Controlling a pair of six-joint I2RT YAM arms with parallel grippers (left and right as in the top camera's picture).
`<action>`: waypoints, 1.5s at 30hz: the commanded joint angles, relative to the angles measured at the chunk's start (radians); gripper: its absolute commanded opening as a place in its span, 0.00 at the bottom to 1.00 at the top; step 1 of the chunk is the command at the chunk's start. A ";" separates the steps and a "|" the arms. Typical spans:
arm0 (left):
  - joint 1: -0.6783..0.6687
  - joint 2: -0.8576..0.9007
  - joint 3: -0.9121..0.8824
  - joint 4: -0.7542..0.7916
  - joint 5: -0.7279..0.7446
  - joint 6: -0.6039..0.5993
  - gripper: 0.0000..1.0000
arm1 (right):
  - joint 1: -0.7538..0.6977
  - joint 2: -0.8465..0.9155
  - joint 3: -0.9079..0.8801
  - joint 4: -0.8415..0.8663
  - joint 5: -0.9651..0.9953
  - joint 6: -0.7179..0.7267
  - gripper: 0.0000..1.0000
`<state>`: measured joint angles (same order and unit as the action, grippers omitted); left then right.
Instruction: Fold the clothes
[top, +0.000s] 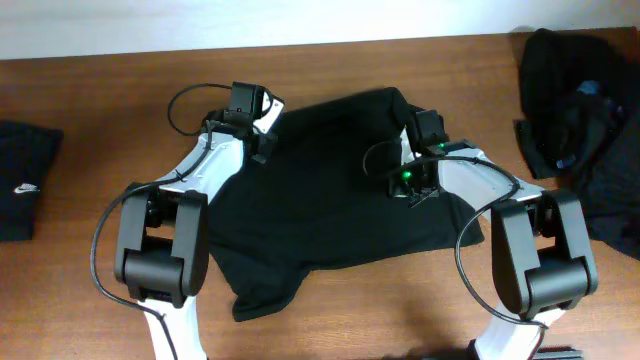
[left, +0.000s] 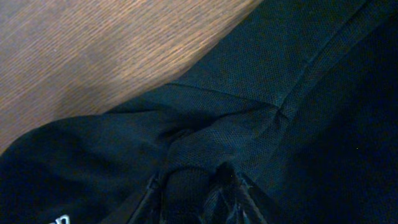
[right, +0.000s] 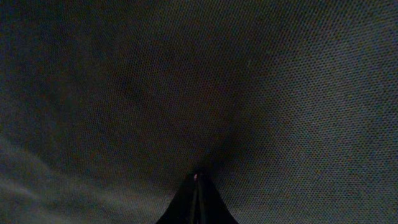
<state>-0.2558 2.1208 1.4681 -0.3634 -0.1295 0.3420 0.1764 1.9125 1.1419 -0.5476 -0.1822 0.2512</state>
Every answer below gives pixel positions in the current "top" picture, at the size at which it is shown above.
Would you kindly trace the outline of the black t-shirt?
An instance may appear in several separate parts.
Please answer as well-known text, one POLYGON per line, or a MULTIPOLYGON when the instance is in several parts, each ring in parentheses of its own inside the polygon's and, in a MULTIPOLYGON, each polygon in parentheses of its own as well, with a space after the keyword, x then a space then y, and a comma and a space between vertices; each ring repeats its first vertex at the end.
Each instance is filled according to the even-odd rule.
POLYGON ((314 270, 484 239, 452 194, 414 208, 387 193, 398 138, 416 111, 394 87, 284 113, 264 164, 247 162, 211 201, 209 250, 236 299, 233 318, 283 310, 314 270))

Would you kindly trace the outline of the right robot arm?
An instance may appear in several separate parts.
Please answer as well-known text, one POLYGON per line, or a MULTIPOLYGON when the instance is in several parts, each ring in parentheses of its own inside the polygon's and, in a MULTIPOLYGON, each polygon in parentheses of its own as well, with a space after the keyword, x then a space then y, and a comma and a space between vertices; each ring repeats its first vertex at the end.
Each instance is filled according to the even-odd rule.
POLYGON ((502 169, 467 140, 450 141, 434 110, 415 111, 397 140, 401 165, 386 177, 394 197, 417 206, 453 194, 491 225, 492 278, 499 303, 484 332, 449 359, 581 359, 582 351, 545 348, 551 324, 599 284, 578 198, 546 190, 502 169))

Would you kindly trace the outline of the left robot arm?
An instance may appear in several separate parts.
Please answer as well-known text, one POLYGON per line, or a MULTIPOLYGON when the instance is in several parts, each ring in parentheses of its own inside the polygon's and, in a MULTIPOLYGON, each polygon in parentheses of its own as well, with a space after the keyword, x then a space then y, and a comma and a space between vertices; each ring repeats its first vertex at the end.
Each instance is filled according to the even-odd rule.
POLYGON ((144 313, 158 359, 205 358, 196 296, 209 264, 209 204, 247 161, 265 163, 277 141, 271 128, 283 100, 256 84, 227 89, 229 105, 204 116, 185 158, 155 181, 132 183, 115 202, 114 276, 128 290, 126 305, 144 313))

